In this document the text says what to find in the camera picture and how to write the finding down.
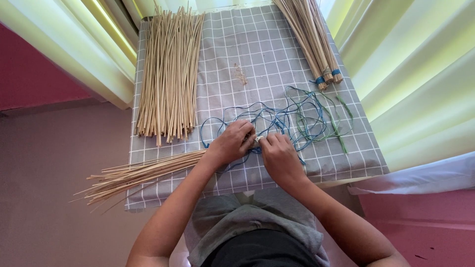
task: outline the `white grid pattern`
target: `white grid pattern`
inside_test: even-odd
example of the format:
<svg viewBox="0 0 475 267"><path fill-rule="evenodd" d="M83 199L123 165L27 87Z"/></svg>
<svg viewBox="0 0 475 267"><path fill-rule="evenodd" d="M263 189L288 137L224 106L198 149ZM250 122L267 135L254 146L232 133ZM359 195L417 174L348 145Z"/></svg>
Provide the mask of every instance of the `white grid pattern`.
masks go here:
<svg viewBox="0 0 475 267"><path fill-rule="evenodd" d="M145 56L144 35L147 30L148 22L143 21L137 52L132 133L140 99ZM329 85L326 94L333 99L338 94L344 99L353 113L354 129L343 137L348 154L342 152L337 138L313 143L300 151L299 155L307 163L307 175L315 182L388 173L366 115L329 33L328 37L344 79L339 85ZM222 117L224 108L229 106L249 106L262 101L268 106L285 108L287 103L284 88L287 85L305 90L316 89L315 85L307 82L314 79L310 68L287 21L275 5L208 13L205 15L201 38L197 82L198 125L209 117ZM241 67L248 80L245 86L234 76L234 63ZM330 106L324 98L321 103ZM343 106L338 101L335 103L338 103L336 108L342 116L339 130L346 132L350 118L343 111ZM313 109L304 110L304 114L311 114L312 111ZM236 111L228 110L224 116L226 121L231 121L236 116ZM296 131L294 118L291 116L291 134ZM213 121L204 124L205 143L216 138L219 126L220 123ZM160 149L156 148L155 137L143 138L132 134L130 163L202 149L199 130L197 127L189 135L187 142L175 140L172 144L167 144L163 139ZM158 184L145 183L129 190L126 209L160 206L187 173L188 170L174 173ZM270 187L276 187L276 184L269 178L261 156L252 155L245 164L232 171L215 174L202 196ZM145 189L141 193L131 195L143 188Z"/></svg>

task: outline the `right hand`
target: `right hand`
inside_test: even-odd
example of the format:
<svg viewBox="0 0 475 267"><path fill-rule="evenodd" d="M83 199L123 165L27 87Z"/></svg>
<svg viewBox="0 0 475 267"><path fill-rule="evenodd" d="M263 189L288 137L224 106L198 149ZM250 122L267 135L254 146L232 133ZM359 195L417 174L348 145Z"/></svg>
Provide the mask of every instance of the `right hand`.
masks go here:
<svg viewBox="0 0 475 267"><path fill-rule="evenodd" d="M270 133L259 144L267 172L282 189L289 192L310 182L287 135Z"/></svg>

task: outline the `hand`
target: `hand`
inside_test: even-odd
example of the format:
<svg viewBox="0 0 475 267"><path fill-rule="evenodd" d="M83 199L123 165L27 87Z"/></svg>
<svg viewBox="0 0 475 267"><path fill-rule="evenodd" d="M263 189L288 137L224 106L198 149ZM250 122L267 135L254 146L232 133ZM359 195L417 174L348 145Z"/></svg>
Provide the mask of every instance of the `hand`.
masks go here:
<svg viewBox="0 0 475 267"><path fill-rule="evenodd" d="M282 189L289 192L302 182L310 182L287 135L270 133L267 138L261 138L259 144L267 172Z"/></svg>
<svg viewBox="0 0 475 267"><path fill-rule="evenodd" d="M252 123L246 120L235 121L211 142L203 157L207 157L216 167L229 164L242 158L254 144L255 138L256 130Z"/></svg>

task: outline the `left hand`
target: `left hand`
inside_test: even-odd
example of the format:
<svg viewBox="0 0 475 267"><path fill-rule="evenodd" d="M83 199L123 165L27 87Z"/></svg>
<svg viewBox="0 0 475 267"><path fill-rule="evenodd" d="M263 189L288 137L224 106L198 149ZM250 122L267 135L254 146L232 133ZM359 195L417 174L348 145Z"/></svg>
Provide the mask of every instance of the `left hand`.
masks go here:
<svg viewBox="0 0 475 267"><path fill-rule="evenodd" d="M254 144L256 130L252 123L239 120L231 123L226 130L209 145L203 157L220 167L242 158Z"/></svg>

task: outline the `pink wall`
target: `pink wall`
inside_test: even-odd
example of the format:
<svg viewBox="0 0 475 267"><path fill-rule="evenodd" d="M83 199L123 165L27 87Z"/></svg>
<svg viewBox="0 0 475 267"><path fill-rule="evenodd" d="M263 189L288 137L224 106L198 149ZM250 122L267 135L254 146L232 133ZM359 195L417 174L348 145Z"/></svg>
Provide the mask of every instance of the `pink wall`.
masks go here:
<svg viewBox="0 0 475 267"><path fill-rule="evenodd" d="M0 24L0 110L90 95L29 43Z"/></svg>
<svg viewBox="0 0 475 267"><path fill-rule="evenodd" d="M360 195L366 219L418 267L475 266L475 191Z"/></svg>

